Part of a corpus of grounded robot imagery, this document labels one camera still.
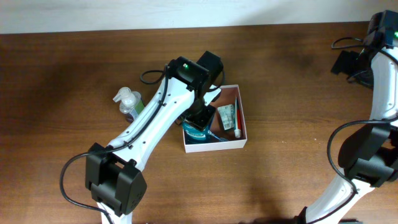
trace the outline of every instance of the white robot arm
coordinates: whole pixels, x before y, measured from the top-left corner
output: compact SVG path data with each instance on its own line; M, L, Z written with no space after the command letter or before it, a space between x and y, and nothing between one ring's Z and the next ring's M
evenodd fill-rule
M398 19L397 15L391 11L376 14L371 26L377 23L378 29L373 32L385 32L381 28L385 23L395 22ZM374 38L377 34L369 34L369 36L372 40L365 41L371 44L375 41ZM370 53L375 54L373 57L369 57L371 58L374 80L373 107L370 120L394 119L398 113L397 41L395 37L390 39L391 36L388 37L387 33L379 36L385 39L382 42L382 46L385 45L385 47L381 48L378 45L379 49L392 58L380 52ZM340 222L341 219L361 197L373 191L375 187L380 187L385 181L396 180L398 162L381 156L382 153L387 152L381 147L381 144L388 138L392 139L391 132L394 132L393 130L397 127L398 121L393 121L384 127L365 126L349 137L341 147L339 165L344 169L341 168L340 172L352 180L358 193L353 196L351 184L336 175L323 195L302 211L302 214L300 214L302 219L297 223L344 223Z
M212 85L223 72L219 57L205 52L197 63L179 57L165 66L165 78L137 119L106 148L94 144L90 152L114 149L86 158L86 188L113 223L131 223L132 211L146 191L145 164L165 132L182 118L201 130L212 120L210 102L221 90ZM102 214L103 223L109 217Z
M113 139L108 145L118 147L124 144L124 142L133 138L144 124L148 121L149 117L154 113L158 102L160 101L164 92L165 80L162 80L157 94L148 103L138 118L130 124L130 126L123 131L116 139ZM205 106L208 106L220 94L221 90L217 89L212 92L208 92L204 95ZM131 159L136 161L136 168L141 172L145 168L145 164L156 147L157 143L173 124L178 117L189 107L191 107L195 99L195 94L192 91L187 90L187 84L181 82L176 78L171 78L168 83L167 95L164 101L164 106L159 110L155 118L150 122L147 129L131 144L132 148L128 147L121 149L120 151L113 152L115 156L122 159L125 162ZM98 207L105 209L110 215L113 224L130 224L132 222L132 212L125 215L122 214L120 217L115 215L114 210L109 208L103 202L97 202ZM109 221L102 215L102 223L108 224Z

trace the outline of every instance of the wooden table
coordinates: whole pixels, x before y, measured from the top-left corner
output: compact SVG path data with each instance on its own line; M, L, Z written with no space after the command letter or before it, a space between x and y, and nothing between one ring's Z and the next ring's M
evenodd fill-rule
M61 167L127 127L112 101L122 86L149 101L157 86L139 74L209 50L222 58L226 84L241 89L244 149L186 154L172 126L150 157L136 223L238 223L293 217L335 173L326 141L339 125L369 118L372 91L330 68L333 40L364 37L367 23L206 29L118 30L0 36L0 222L99 223L100 214L66 202ZM341 143L358 127L339 134ZM85 162L65 178L68 194L94 205ZM347 214L366 223L398 222L398 188L385 184Z

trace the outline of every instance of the small package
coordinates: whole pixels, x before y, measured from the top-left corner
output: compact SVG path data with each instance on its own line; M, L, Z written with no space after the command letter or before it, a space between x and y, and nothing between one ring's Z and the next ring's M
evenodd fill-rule
M220 114L221 121L223 122L224 130L227 131L231 128L234 128L234 105L220 106L219 108L217 108L217 110Z

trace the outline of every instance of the clear plastic bottle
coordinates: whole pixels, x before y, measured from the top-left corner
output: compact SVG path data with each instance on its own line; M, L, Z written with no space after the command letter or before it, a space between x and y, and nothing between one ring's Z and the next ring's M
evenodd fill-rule
M141 100L141 94L136 91L131 91L128 87L123 87L118 94L113 98L113 101L120 102L120 112L126 115L128 122L133 122L144 109L144 104Z

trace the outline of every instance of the black bracket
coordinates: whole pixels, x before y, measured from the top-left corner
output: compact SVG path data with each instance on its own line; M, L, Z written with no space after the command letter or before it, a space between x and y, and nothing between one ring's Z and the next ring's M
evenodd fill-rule
M348 81L355 80L355 82L373 89L373 71L369 66L369 59L366 54L343 50L330 72L336 75L340 72L347 74Z
M300 214L294 217L294 221L292 222L292 224L307 224L307 221L305 219L306 210L307 208L304 207L303 210L300 212ZM359 222L357 220L352 219L352 220L340 220L338 224L363 224L363 222Z
M170 61L169 66L170 76L186 83L187 89L195 92L191 107L181 117L198 130L204 130L213 119L216 109L211 105L206 106L203 97L224 69L220 57L206 51L196 63L179 57Z
M367 124L347 138L338 157L345 176L368 182L372 187L395 181L398 178L398 149L382 147L395 132L390 124Z
M103 151L94 143L89 151ZM86 158L86 188L96 202L103 202L115 215L131 213L147 189L144 176L135 168L136 162L124 162L113 153L91 155Z

